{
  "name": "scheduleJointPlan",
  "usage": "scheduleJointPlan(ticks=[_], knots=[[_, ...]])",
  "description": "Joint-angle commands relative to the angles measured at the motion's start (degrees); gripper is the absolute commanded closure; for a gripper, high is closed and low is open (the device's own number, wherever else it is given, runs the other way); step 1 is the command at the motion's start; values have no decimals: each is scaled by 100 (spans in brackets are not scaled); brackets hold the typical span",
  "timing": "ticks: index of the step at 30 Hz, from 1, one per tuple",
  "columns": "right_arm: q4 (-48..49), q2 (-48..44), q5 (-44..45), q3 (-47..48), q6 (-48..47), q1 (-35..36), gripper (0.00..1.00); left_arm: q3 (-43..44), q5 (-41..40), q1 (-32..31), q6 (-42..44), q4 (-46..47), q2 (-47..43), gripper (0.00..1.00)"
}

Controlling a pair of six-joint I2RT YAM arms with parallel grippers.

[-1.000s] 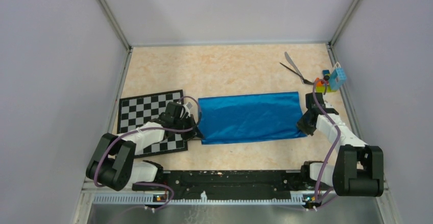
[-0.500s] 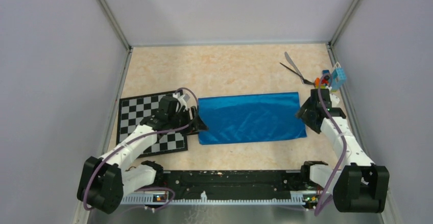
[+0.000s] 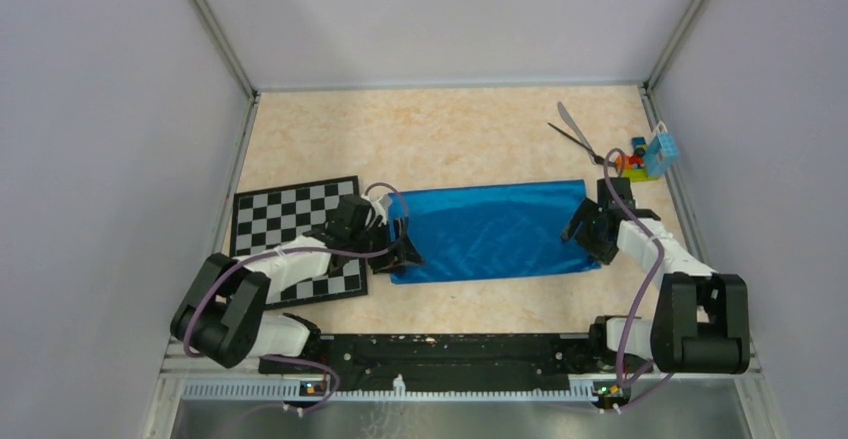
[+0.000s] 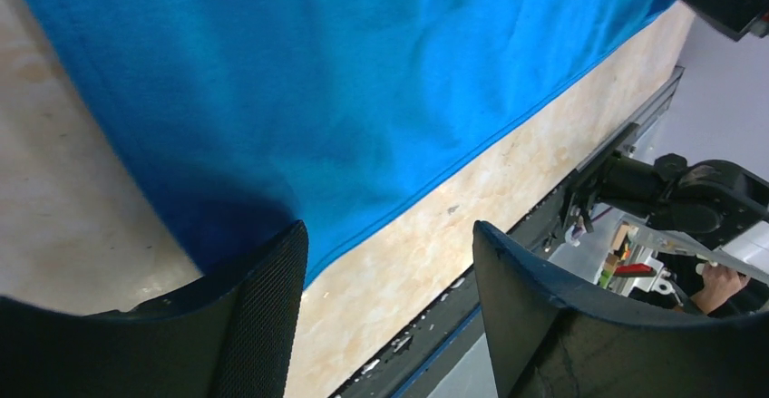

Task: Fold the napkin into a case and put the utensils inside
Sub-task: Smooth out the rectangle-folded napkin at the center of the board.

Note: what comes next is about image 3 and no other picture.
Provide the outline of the blue satin napkin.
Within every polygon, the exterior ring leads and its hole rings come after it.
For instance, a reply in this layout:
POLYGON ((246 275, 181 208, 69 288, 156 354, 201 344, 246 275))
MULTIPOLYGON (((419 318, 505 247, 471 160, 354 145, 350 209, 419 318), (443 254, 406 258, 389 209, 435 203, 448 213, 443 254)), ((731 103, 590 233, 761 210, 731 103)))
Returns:
POLYGON ((600 264, 561 234, 586 199, 582 180, 405 191, 391 218, 408 217, 424 262, 390 275, 395 285, 572 274, 600 264))

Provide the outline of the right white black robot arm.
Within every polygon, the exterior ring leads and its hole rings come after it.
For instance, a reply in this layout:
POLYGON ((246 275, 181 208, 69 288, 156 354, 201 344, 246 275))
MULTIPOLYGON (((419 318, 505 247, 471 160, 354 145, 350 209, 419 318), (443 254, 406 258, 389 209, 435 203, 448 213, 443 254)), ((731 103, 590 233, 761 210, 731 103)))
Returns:
POLYGON ((619 381, 652 367, 666 373, 742 374, 749 368, 748 290, 689 253, 650 209, 637 207, 624 177, 597 182, 562 234, 609 265, 620 253, 646 277, 624 317, 610 317, 586 344, 589 363, 619 381))

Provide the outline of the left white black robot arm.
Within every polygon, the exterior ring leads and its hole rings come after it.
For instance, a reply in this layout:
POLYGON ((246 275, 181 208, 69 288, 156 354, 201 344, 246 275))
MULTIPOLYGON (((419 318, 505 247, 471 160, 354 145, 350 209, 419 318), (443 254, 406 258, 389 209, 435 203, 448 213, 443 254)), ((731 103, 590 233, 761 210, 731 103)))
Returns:
POLYGON ((192 358, 224 368, 254 350, 267 301, 284 290, 364 260, 388 272, 422 259, 409 237, 410 209, 402 195, 343 195, 324 223, 253 255, 209 255, 170 322, 170 335, 192 358))

